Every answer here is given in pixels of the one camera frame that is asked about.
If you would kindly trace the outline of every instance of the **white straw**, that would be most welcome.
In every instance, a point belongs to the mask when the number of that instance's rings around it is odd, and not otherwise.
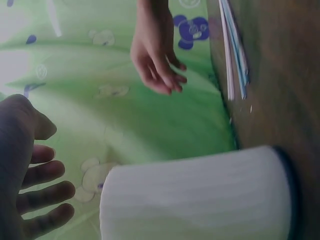
[[[224,41],[224,51],[225,51],[225,65],[226,65],[226,80],[227,80],[227,89],[228,89],[228,100],[233,101],[235,99],[235,87],[233,80],[232,64],[231,64],[231,54],[230,54],[230,45],[228,38],[228,30],[225,13],[222,7],[222,2],[219,0],[221,22],[222,22],[222,31],[223,31],[223,41]]]
[[[228,17],[229,21],[231,22],[230,26],[232,28],[232,31],[234,32],[234,40],[235,40],[235,43],[237,44],[237,47],[238,47],[238,50],[239,50],[239,54],[240,54],[240,59],[239,60],[240,60],[240,64],[241,64],[241,70],[245,74],[245,76],[247,76],[248,73],[249,73],[249,68],[248,68],[246,54],[245,54],[243,45],[239,40],[239,32],[238,32],[238,30],[236,28],[235,20],[234,20],[234,18],[232,16],[232,12],[231,12],[229,1],[228,0],[223,0],[223,1],[224,1],[224,5],[226,7],[227,17]],[[247,84],[247,83],[248,83],[248,78],[246,77],[244,84]]]

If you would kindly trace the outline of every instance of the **green bedsheet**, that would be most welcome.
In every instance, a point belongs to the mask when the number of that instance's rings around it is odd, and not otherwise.
[[[135,0],[0,2],[1,94],[24,94],[57,125],[45,144],[77,187],[74,218],[40,239],[100,239],[99,193],[114,164],[235,149],[211,66],[206,1],[172,0],[170,8],[188,84],[168,97],[147,89],[130,60]],[[185,24],[198,33],[193,42]]]

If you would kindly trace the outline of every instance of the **hand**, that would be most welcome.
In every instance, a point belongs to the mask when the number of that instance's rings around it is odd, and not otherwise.
[[[0,102],[0,239],[31,240],[67,223],[74,208],[62,204],[46,215],[23,220],[21,215],[61,203],[75,194],[70,182],[19,194],[61,177],[65,168],[52,148],[34,145],[56,132],[56,126],[22,95]],[[29,167],[29,164],[41,164]]]
[[[170,64],[182,71],[187,68],[174,52],[174,23],[168,0],[138,0],[131,58],[147,87],[160,94],[182,92],[181,84],[187,79]]]

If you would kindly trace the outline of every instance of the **white cylindrical object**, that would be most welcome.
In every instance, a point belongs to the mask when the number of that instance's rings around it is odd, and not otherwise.
[[[102,240],[287,240],[291,186],[271,147],[115,167],[101,196]]]

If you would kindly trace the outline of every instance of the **blue bear print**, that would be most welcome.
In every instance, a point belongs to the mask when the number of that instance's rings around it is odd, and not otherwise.
[[[33,44],[37,41],[37,37],[35,35],[30,35],[26,40],[25,44]]]
[[[14,4],[14,0],[7,0],[7,1],[6,1],[6,6],[7,6],[8,8],[12,7],[13,4]]]
[[[209,24],[204,17],[188,20],[184,15],[177,15],[173,22],[179,28],[181,40],[178,45],[182,49],[190,50],[194,47],[195,41],[204,41],[210,36]]]

